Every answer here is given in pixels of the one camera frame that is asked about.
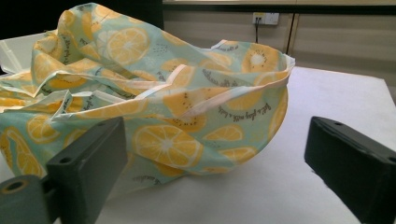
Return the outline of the white wall outlet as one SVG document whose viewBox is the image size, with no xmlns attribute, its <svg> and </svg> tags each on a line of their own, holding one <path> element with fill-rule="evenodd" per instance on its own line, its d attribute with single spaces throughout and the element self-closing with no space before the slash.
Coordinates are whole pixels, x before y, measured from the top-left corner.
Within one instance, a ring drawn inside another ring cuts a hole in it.
<svg viewBox="0 0 396 224">
<path fill-rule="evenodd" d="M 252 16 L 252 23 L 258 25 L 277 25 L 278 20 L 278 13 L 254 12 Z"/>
</svg>

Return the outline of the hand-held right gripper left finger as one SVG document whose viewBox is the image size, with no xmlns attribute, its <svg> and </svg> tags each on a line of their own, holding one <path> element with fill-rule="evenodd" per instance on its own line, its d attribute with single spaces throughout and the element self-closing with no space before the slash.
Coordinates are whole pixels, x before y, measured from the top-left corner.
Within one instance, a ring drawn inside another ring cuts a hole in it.
<svg viewBox="0 0 396 224">
<path fill-rule="evenodd" d="M 50 217 L 94 224 L 126 163 L 123 119 L 92 126 L 46 164 Z"/>
</svg>

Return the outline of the white plastic tray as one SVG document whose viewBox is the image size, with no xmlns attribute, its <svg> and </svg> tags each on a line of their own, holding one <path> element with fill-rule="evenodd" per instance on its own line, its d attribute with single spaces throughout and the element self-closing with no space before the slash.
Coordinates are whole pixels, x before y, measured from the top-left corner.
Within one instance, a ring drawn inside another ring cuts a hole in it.
<svg viewBox="0 0 396 224">
<path fill-rule="evenodd" d="M 34 43 L 44 34 L 25 35 L 0 40 L 0 68 L 6 74 L 28 71 Z"/>
</svg>

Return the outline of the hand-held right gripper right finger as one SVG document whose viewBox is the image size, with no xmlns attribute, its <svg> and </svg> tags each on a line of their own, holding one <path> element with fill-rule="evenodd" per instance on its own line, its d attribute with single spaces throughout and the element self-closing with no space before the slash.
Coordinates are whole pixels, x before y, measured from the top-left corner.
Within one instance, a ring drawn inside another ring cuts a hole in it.
<svg viewBox="0 0 396 224">
<path fill-rule="evenodd" d="M 347 125 L 310 120 L 305 162 L 362 224 L 396 222 L 396 152 Z"/>
</svg>

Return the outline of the orange-print fabric bag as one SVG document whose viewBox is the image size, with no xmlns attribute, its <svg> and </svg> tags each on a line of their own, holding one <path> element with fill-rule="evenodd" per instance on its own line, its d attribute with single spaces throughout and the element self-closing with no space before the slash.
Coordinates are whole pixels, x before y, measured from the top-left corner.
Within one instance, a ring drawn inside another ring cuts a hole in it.
<svg viewBox="0 0 396 224">
<path fill-rule="evenodd" d="M 43 176 L 95 123 L 121 117 L 126 189 L 226 173 L 275 136 L 294 64 L 265 45 L 201 49 L 95 3 L 73 7 L 35 42 L 29 71 L 0 77 L 0 153 L 14 174 Z"/>
</svg>

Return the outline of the black curtain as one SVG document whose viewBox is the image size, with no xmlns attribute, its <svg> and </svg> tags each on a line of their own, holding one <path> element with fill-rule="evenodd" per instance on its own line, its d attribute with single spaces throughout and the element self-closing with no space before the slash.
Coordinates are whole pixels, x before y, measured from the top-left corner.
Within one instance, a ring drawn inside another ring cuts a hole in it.
<svg viewBox="0 0 396 224">
<path fill-rule="evenodd" d="M 163 0 L 0 0 L 0 40 L 55 29 L 65 10 L 88 3 L 163 28 Z"/>
</svg>

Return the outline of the black horizontal bar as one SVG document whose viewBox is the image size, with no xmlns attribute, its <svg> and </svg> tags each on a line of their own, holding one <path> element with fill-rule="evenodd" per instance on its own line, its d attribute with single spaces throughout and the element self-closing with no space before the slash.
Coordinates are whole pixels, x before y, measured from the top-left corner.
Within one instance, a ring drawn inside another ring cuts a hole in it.
<svg viewBox="0 0 396 224">
<path fill-rule="evenodd" d="M 396 16 L 396 6 L 165 4 L 164 10 Z"/>
</svg>

